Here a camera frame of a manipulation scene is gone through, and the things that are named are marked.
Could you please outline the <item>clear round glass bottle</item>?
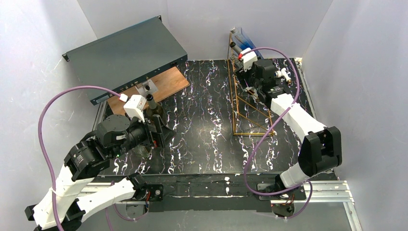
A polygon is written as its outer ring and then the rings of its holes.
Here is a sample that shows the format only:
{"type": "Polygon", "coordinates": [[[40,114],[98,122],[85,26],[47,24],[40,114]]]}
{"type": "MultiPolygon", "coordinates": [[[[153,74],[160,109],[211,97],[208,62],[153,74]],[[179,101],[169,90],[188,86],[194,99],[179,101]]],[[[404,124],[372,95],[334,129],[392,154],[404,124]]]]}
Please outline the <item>clear round glass bottle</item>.
{"type": "Polygon", "coordinates": [[[152,154],[153,148],[150,146],[138,145],[131,149],[131,153],[139,158],[148,158],[152,154]]]}

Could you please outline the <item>blue glass bottle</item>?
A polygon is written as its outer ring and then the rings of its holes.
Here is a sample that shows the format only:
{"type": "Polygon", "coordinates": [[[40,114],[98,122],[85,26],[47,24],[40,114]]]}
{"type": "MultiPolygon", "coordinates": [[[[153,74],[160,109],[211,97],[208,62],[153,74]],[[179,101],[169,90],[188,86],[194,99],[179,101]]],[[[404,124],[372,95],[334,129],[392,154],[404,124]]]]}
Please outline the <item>blue glass bottle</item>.
{"type": "Polygon", "coordinates": [[[230,42],[235,42],[242,50],[246,48],[255,49],[256,46],[245,34],[241,27],[234,27],[230,31],[230,42]]]}

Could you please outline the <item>dark brown wine bottle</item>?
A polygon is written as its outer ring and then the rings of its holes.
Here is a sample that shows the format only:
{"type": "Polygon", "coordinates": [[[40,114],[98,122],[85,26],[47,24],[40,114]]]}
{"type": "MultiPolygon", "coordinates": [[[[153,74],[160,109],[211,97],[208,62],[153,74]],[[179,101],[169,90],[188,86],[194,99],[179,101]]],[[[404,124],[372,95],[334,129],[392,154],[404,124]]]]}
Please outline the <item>dark brown wine bottle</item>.
{"type": "Polygon", "coordinates": [[[230,48],[235,51],[238,55],[241,54],[242,49],[235,43],[235,42],[230,42],[229,44],[230,48]]]}

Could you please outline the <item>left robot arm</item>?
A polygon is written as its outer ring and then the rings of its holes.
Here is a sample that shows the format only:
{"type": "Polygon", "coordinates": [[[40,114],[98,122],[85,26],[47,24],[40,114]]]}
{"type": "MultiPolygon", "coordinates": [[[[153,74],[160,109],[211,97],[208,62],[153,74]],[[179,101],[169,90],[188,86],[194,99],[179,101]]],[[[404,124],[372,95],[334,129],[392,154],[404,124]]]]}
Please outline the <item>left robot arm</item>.
{"type": "Polygon", "coordinates": [[[90,216],[117,202],[132,198],[160,201],[160,185],[147,183],[139,173],[86,196],[80,192],[112,159],[138,146],[164,149],[174,136],[174,130],[158,115],[153,116],[153,124],[124,115],[108,116],[71,148],[55,185],[38,204],[25,209],[27,219],[36,222],[38,231],[75,231],[90,216]]]}

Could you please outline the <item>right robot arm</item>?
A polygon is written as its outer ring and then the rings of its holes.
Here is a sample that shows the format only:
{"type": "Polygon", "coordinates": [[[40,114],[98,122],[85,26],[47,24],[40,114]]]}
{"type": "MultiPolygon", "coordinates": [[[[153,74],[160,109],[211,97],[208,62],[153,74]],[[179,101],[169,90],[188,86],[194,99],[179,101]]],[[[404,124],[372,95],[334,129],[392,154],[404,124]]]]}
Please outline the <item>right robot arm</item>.
{"type": "Polygon", "coordinates": [[[292,96],[293,80],[286,68],[278,69],[271,60],[242,60],[235,74],[245,90],[272,112],[279,114],[301,140],[298,162],[280,173],[275,183],[251,192],[259,196],[277,196],[297,188],[301,183],[342,163],[341,133],[337,127],[318,122],[292,96]]]}

